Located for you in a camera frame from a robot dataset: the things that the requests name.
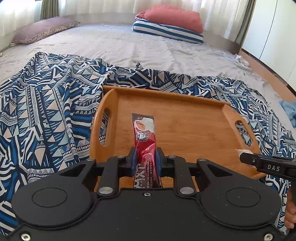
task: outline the pillow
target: pillow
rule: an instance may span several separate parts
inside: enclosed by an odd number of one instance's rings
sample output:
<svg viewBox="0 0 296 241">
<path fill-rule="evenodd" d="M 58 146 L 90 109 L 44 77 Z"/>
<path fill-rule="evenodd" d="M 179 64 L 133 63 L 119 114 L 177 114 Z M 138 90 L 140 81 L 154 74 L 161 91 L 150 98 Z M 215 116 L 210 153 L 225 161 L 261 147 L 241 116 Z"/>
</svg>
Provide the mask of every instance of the pillow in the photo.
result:
<svg viewBox="0 0 296 241">
<path fill-rule="evenodd" d="M 185 11 L 170 5 L 158 5 L 152 9 L 147 9 L 144 19 L 153 23 L 178 26 L 198 34 L 203 32 L 202 21 L 198 12 Z"/>
<path fill-rule="evenodd" d="M 12 40 L 10 46 L 16 44 L 31 44 L 57 32 L 75 27 L 79 22 L 66 17 L 55 17 L 30 24 L 21 28 Z"/>
<path fill-rule="evenodd" d="M 203 44 L 203 35 L 196 32 L 164 24 L 152 23 L 145 19 L 136 19 L 132 30 L 138 33 L 159 35 L 172 39 L 183 40 L 195 44 Z"/>
</svg>

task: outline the curtain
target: curtain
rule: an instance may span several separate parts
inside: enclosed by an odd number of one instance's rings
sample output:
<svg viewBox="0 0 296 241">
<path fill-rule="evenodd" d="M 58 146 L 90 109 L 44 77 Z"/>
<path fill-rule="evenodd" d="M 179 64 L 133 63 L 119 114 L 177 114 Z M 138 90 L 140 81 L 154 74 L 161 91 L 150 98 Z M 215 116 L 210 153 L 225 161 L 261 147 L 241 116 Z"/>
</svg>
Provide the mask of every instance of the curtain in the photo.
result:
<svg viewBox="0 0 296 241">
<path fill-rule="evenodd" d="M 0 37 L 34 22 L 35 0 L 3 0 L 0 3 Z"/>
<path fill-rule="evenodd" d="M 61 15 L 138 13 L 153 5 L 170 4 L 200 13 L 204 29 L 235 41 L 249 0 L 59 0 Z"/>
<path fill-rule="evenodd" d="M 42 0 L 40 19 L 59 16 L 59 0 Z"/>
<path fill-rule="evenodd" d="M 247 33 L 248 26 L 249 26 L 249 23 L 250 23 L 250 20 L 251 20 L 251 17 L 252 17 L 253 9 L 254 9 L 254 6 L 255 6 L 255 1 L 256 0 L 249 0 L 247 10 L 246 10 L 246 13 L 244 15 L 243 22 L 242 22 L 242 26 L 241 26 L 241 28 L 239 30 L 237 38 L 235 39 L 235 42 L 240 44 L 240 45 L 242 45 L 244 37 L 245 37 L 245 35 Z"/>
</svg>

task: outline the tray handle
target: tray handle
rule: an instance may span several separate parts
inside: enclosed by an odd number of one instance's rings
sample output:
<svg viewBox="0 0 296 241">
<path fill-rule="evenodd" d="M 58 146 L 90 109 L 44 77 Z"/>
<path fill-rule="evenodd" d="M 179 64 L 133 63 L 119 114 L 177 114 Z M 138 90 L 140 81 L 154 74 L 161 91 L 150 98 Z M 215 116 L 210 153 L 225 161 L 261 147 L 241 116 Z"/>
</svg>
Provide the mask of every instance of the tray handle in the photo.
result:
<svg viewBox="0 0 296 241">
<path fill-rule="evenodd" d="M 245 119 L 228 105 L 224 105 L 222 111 L 223 111 L 225 117 L 227 118 L 231 128 L 233 129 L 233 131 L 237 137 L 237 140 L 239 141 L 239 143 L 241 145 L 241 148 L 250 150 L 251 152 L 256 153 L 256 154 L 261 154 L 256 137 L 255 137 L 253 131 L 251 130 L 251 128 L 249 127 L 249 125 L 247 124 L 247 122 L 245 121 Z M 248 134 L 252 140 L 251 146 L 248 146 L 244 142 L 243 138 L 241 137 L 241 134 L 236 127 L 236 124 L 238 122 L 241 122 L 243 124 L 243 126 L 245 127 L 246 131 L 248 132 Z"/>
<path fill-rule="evenodd" d="M 108 125 L 105 145 L 102 145 L 99 136 L 104 111 L 108 115 Z M 117 111 L 118 94 L 116 90 L 110 90 L 105 94 L 99 104 L 91 130 L 89 157 L 96 159 L 96 162 L 105 162 L 109 157 L 113 156 Z"/>
</svg>

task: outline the white curtain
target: white curtain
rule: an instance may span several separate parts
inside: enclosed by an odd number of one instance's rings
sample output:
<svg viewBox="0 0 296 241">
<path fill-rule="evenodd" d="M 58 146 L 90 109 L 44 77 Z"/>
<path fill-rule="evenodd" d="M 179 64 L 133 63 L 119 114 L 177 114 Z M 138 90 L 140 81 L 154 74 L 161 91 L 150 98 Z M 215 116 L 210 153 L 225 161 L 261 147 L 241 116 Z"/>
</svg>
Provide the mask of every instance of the white curtain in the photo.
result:
<svg viewBox="0 0 296 241">
<path fill-rule="evenodd" d="M 249 0 L 60 0 L 60 15 L 102 12 L 139 13 L 170 4 L 200 13 L 204 29 L 235 41 Z M 35 0 L 0 3 L 0 37 L 34 22 Z"/>
<path fill-rule="evenodd" d="M 235 41 L 249 0 L 60 0 L 60 14 L 139 13 L 153 5 L 170 4 L 200 13 L 204 29 Z"/>
<path fill-rule="evenodd" d="M 0 3 L 0 37 L 34 22 L 35 0 L 3 0 Z"/>
</svg>

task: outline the floor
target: floor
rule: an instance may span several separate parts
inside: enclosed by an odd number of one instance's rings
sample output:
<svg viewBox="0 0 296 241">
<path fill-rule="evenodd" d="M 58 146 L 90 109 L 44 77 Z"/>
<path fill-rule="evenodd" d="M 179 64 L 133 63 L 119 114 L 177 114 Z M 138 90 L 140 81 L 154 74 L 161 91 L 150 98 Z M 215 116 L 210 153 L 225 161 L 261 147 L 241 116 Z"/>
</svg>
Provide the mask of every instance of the floor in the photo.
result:
<svg viewBox="0 0 296 241">
<path fill-rule="evenodd" d="M 296 96 L 291 92 L 288 84 L 284 80 L 270 72 L 255 57 L 248 55 L 243 49 L 239 52 L 239 55 L 249 62 L 249 67 L 252 68 L 256 74 L 270 83 L 272 88 L 283 100 L 287 102 L 296 101 Z"/>
</svg>

